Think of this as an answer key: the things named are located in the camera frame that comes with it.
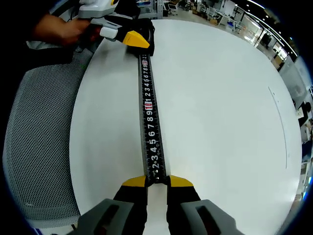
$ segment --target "white table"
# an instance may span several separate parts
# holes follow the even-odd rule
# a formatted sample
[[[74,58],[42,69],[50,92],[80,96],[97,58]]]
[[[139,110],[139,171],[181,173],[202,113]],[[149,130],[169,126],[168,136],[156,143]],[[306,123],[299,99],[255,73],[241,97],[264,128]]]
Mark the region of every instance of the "white table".
[[[300,129],[282,78],[234,35],[185,21],[153,23],[168,173],[193,182],[244,234],[274,234],[291,208],[301,165]],[[143,174],[137,59],[125,49],[104,40],[76,98],[69,150],[81,213]],[[166,230],[165,200],[165,186],[149,189],[145,234]]]

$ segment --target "person's arm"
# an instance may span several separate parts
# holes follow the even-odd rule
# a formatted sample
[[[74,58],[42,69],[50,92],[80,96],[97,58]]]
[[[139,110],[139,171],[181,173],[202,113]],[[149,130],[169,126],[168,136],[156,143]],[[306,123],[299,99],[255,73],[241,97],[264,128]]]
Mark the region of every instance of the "person's arm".
[[[65,22],[59,17],[45,14],[33,28],[29,40],[71,45],[77,42],[89,25],[89,20],[74,19]]]

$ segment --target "chair backrest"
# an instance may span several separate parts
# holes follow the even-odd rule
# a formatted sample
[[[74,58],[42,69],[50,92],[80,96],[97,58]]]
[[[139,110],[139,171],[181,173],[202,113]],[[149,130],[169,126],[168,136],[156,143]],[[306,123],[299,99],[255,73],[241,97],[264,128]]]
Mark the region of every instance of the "chair backrest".
[[[215,13],[215,9],[213,7],[211,7],[211,6],[209,7],[209,11],[210,11],[211,14]]]
[[[65,65],[28,71],[7,125],[3,171],[15,202],[34,228],[77,222],[69,169],[69,131],[76,95],[92,53]]]

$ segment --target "tape measure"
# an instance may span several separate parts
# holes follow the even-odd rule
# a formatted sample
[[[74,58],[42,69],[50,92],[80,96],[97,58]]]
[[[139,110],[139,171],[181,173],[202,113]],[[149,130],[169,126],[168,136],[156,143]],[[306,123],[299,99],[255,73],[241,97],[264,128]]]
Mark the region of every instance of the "tape measure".
[[[157,98],[153,82],[150,56],[139,55],[141,80],[141,143],[145,163],[146,184],[167,184],[161,129],[157,111]]]

